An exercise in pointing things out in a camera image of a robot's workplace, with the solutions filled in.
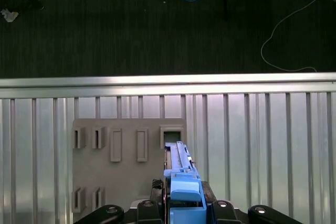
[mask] gray pegboard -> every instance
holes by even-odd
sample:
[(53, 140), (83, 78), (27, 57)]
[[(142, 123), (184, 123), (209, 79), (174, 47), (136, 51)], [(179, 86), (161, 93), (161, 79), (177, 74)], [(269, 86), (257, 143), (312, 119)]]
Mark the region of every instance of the gray pegboard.
[(74, 120), (74, 221), (107, 204), (126, 211), (148, 199), (152, 179), (163, 178), (164, 142), (179, 136), (186, 143), (183, 119)]

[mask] gray floor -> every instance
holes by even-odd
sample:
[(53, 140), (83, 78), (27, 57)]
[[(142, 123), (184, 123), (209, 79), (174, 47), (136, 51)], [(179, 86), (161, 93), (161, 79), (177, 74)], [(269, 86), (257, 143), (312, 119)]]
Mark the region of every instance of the gray floor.
[[(0, 20), (0, 78), (279, 72), (260, 58), (274, 25), (311, 0), (43, 0)], [(283, 23), (265, 57), (336, 71), (336, 3)]]

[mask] horizontal metal bar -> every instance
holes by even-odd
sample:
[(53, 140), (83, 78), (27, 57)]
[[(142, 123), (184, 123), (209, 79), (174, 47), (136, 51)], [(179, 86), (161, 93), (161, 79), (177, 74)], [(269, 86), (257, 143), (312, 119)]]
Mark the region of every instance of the horizontal metal bar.
[(333, 82), (336, 73), (205, 74), (187, 76), (1, 79), (0, 88), (100, 87), (161, 84)]
[(154, 86), (56, 87), (1, 89), (0, 99), (10, 98), (71, 98), (160, 94), (220, 94), (220, 93), (286, 93), (336, 92), (333, 82), (245, 83), (245, 84), (176, 84)]

